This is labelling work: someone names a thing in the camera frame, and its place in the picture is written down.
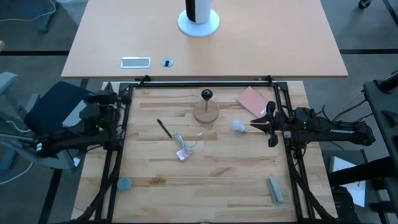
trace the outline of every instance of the gray floor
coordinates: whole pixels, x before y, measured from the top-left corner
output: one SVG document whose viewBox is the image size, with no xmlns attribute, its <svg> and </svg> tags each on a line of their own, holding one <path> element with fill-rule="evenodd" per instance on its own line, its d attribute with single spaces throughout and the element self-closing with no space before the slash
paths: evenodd
<svg viewBox="0 0 398 224">
<path fill-rule="evenodd" d="M 357 0 L 322 0 L 326 16 L 340 49 L 391 49 L 398 48 L 398 27 L 390 17 L 381 0 L 374 0 L 365 11 L 357 8 Z M 398 12 L 398 1 L 391 0 Z M 3 0 L 0 2 L 0 19 L 8 17 L 29 17 L 42 13 L 47 0 Z M 77 26 L 68 14 L 60 8 L 51 24 L 48 34 L 37 32 L 39 21 L 0 22 L 0 40 L 6 42 L 5 50 L 68 50 L 76 34 Z M 313 108 L 326 105 L 330 116 L 346 101 L 361 90 L 366 81 L 384 78 L 398 69 L 398 55 L 344 55 L 349 78 L 305 80 L 305 87 Z M 0 73 L 9 71 L 19 75 L 12 92 L 21 102 L 26 103 L 31 93 L 44 94 L 54 83 L 61 80 L 60 74 L 66 57 L 0 57 Z M 80 80 L 67 80 L 78 85 Z M 90 80 L 88 89 L 97 90 L 103 80 Z M 12 113 L 5 100 L 0 105 Z M 348 120 L 370 113 L 369 106 L 362 105 L 345 116 Z M 371 147 L 365 148 L 369 160 L 388 155 L 381 141 L 375 120 L 366 120 L 375 130 L 378 139 Z M 341 143 L 347 150 L 362 149 L 350 143 Z M 322 150 L 339 150 L 324 143 Z M 10 172 L 0 173 L 0 181 L 20 173 L 29 165 L 17 158 Z M 50 222 L 62 222 L 70 218 L 78 187 L 79 172 L 75 175 L 64 172 L 62 183 L 53 206 Z M 23 177 L 6 185 L 0 185 L 0 220 L 3 223 L 37 223 L 48 190 L 52 171 L 34 165 Z M 379 223 L 375 214 L 368 209 L 358 209 L 362 222 Z M 398 223 L 395 216 L 392 223 Z"/>
</svg>

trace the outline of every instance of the black pen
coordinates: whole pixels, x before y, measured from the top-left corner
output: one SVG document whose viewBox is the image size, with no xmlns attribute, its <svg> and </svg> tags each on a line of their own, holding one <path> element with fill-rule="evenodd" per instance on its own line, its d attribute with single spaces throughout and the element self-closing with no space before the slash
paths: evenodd
<svg viewBox="0 0 398 224">
<path fill-rule="evenodd" d="M 163 130 L 167 133 L 167 135 L 170 137 L 170 139 L 173 139 L 172 135 L 169 133 L 169 131 L 166 129 L 166 127 L 163 125 L 163 123 L 159 119 L 156 119 L 156 120 L 160 124 L 160 126 L 163 128 Z"/>
</svg>

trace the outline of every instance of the white light bulb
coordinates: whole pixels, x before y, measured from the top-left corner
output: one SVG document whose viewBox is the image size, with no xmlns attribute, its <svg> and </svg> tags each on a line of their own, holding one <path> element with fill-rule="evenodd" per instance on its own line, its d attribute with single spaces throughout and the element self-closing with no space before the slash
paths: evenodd
<svg viewBox="0 0 398 224">
<path fill-rule="evenodd" d="M 244 127 L 241 121 L 235 120 L 231 123 L 231 128 L 234 131 L 239 131 L 241 133 L 246 133 L 248 130 Z"/>
</svg>

